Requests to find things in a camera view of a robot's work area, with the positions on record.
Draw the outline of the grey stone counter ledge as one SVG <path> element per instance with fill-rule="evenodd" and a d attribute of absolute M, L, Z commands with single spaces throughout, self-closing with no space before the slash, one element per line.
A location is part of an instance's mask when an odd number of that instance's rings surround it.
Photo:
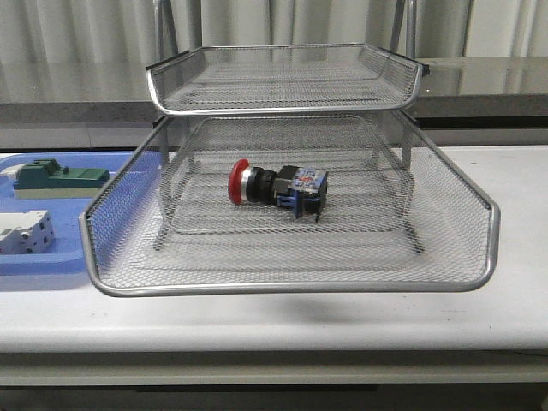
<path fill-rule="evenodd" d="M 544 57 L 426 60 L 430 74 L 408 113 L 427 126 L 496 118 L 500 127 L 547 124 Z M 141 63 L 9 63 L 1 67 L 1 122 L 152 122 Z"/>

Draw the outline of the red emergency stop button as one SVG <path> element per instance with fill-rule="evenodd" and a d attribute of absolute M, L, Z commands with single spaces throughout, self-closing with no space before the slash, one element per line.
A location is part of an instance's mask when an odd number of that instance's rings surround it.
<path fill-rule="evenodd" d="M 316 220 L 326 205 L 329 173 L 314 168 L 285 165 L 279 171 L 238 160 L 229 175 L 228 196 L 235 205 L 257 203 L 291 211 L 294 218 Z"/>

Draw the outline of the green and beige switch block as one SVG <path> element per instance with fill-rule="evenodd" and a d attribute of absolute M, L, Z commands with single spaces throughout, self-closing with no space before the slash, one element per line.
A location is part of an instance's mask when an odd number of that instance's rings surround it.
<path fill-rule="evenodd" d="M 54 158 L 41 158 L 16 171 L 13 189 L 22 200 L 89 198 L 109 179 L 107 169 L 61 166 Z"/>

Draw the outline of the blue plastic tray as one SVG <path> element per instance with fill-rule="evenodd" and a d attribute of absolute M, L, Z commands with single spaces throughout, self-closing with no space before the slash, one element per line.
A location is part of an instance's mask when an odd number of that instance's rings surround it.
<path fill-rule="evenodd" d="M 127 161 L 130 151 L 107 152 L 29 152 L 1 158 L 4 170 L 39 158 L 54 158 L 61 166 L 102 168 L 114 175 Z M 1 257 L 3 275 L 69 274 L 86 269 L 80 238 L 79 215 L 89 198 L 59 198 L 18 200 L 13 182 L 1 177 L 1 212 L 48 211 L 51 215 L 54 238 L 50 246 L 39 254 L 14 254 Z"/>

